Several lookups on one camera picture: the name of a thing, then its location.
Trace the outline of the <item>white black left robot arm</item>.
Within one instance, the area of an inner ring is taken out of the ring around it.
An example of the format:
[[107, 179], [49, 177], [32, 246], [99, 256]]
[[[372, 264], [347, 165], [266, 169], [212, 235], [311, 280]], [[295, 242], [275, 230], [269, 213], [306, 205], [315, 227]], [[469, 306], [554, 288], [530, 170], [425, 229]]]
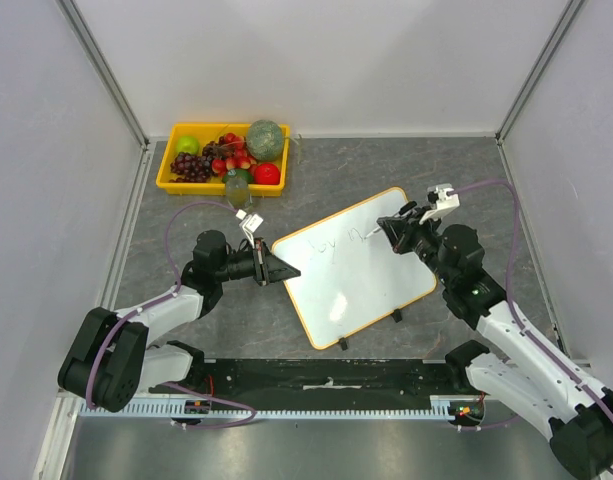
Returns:
[[197, 392], [206, 378], [204, 367], [194, 362], [202, 356], [199, 350], [178, 341], [153, 352], [148, 347], [210, 313], [228, 281], [251, 278], [267, 286], [300, 274], [260, 238], [234, 250], [222, 232], [204, 231], [180, 281], [165, 293], [131, 308], [96, 307], [86, 314], [59, 370], [58, 386], [110, 412], [123, 409], [136, 393], [168, 381], [184, 393]]

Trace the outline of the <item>yellow framed whiteboard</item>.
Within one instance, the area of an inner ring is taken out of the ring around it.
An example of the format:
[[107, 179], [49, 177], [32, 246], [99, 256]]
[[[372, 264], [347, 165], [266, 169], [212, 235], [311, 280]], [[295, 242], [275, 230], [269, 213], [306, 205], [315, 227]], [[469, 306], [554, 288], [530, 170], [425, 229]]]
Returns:
[[327, 349], [432, 293], [436, 277], [413, 254], [397, 255], [376, 220], [408, 198], [392, 187], [293, 232], [272, 253], [301, 275], [285, 287], [311, 346]]

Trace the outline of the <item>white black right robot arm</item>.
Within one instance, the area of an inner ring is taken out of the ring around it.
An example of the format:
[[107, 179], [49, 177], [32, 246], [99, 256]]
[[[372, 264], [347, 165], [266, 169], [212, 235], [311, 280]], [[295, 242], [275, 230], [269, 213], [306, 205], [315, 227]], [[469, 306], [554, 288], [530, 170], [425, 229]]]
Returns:
[[501, 401], [543, 435], [574, 478], [613, 473], [613, 389], [576, 365], [509, 300], [483, 267], [474, 229], [441, 229], [430, 212], [410, 202], [377, 224], [395, 253], [415, 254], [436, 276], [453, 315], [511, 361], [505, 365], [469, 341], [447, 354], [446, 386], [459, 394], [474, 388]]

